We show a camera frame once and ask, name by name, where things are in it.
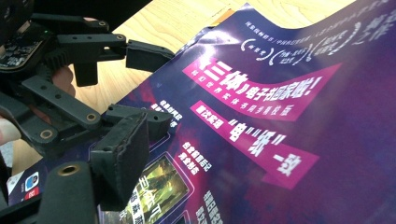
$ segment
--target poster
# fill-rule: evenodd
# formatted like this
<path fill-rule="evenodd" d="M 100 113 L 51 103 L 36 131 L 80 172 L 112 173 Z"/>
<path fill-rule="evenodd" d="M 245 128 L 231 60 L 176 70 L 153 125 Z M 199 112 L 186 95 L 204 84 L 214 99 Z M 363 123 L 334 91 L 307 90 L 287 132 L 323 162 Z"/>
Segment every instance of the poster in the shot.
<path fill-rule="evenodd" d="M 174 118 L 101 221 L 396 222 L 395 22 L 390 0 L 302 29 L 244 5 L 119 101 Z"/>

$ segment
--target poster image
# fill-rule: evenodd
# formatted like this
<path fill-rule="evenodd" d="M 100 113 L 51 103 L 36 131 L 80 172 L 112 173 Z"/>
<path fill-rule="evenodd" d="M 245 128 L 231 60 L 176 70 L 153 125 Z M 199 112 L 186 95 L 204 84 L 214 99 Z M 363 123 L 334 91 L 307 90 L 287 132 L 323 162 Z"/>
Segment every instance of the poster image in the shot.
<path fill-rule="evenodd" d="M 395 36 L 394 0 L 301 29 L 245 4 L 205 28 L 118 102 L 173 119 L 127 208 L 101 222 L 396 223 Z"/>
<path fill-rule="evenodd" d="M 165 219 L 192 193 L 191 184 L 182 176 L 169 156 L 161 155 L 143 171 L 125 209 L 120 213 L 103 212 L 101 218 L 105 223 L 155 223 Z M 185 217 L 178 222 L 186 223 Z"/>

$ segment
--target metal screw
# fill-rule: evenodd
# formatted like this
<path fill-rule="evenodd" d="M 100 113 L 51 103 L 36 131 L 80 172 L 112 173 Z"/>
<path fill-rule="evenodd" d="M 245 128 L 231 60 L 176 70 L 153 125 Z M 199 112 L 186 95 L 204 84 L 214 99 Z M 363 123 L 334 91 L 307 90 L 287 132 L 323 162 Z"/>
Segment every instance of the metal screw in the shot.
<path fill-rule="evenodd" d="M 79 171 L 79 166 L 78 165 L 68 165 L 64 167 L 63 169 L 60 169 L 58 171 L 58 175 L 62 176 L 67 176 L 67 175 L 73 175 Z"/>
<path fill-rule="evenodd" d="M 96 120 L 96 115 L 94 115 L 94 114 L 88 114 L 88 115 L 87 115 L 87 120 L 89 120 L 89 121 Z"/>
<path fill-rule="evenodd" d="M 41 132 L 40 137 L 42 139 L 49 139 L 52 137 L 52 135 L 53 135 L 53 132 L 51 130 L 47 129 L 47 130 L 44 130 L 43 132 Z"/>

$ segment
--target robotic hand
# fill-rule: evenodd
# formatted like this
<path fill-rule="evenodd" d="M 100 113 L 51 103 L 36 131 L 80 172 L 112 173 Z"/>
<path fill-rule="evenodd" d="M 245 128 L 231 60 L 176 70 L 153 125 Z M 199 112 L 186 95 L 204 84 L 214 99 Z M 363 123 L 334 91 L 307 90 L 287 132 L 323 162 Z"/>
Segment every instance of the robotic hand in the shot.
<path fill-rule="evenodd" d="M 74 217 L 73 223 L 94 223 L 98 204 L 111 211 L 125 207 L 149 157 L 149 140 L 167 133 L 172 115 L 110 105 L 101 116 L 53 85 L 53 73 L 73 64 L 78 86 L 89 86 L 97 83 L 98 62 L 126 56 L 126 67 L 153 72 L 174 54 L 159 46 L 127 42 L 124 35 L 111 34 L 105 21 L 35 14 L 33 2 L 0 3 L 0 116 L 48 159 L 62 157 L 87 139 L 103 139 L 91 151 L 89 162 L 54 169 L 42 198 L 7 207 L 2 183 L 0 222 L 52 223 L 54 218 Z M 32 108 L 46 114 L 50 123 Z"/>

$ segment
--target wooden table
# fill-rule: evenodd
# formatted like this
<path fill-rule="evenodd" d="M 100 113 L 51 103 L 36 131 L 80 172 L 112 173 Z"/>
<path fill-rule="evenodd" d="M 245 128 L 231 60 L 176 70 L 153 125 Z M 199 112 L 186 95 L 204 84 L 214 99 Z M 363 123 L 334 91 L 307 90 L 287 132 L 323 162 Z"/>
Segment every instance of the wooden table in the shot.
<path fill-rule="evenodd" d="M 332 15 L 354 0 L 249 0 L 260 13 L 284 28 L 301 28 Z M 128 39 L 179 50 L 202 28 L 212 24 L 227 10 L 237 10 L 245 0 L 153 0 L 114 31 Z M 76 97 L 103 113 L 150 76 L 127 69 L 125 61 L 98 64 L 99 84 L 76 88 Z M 40 160 L 22 140 L 14 144 L 13 174 Z"/>

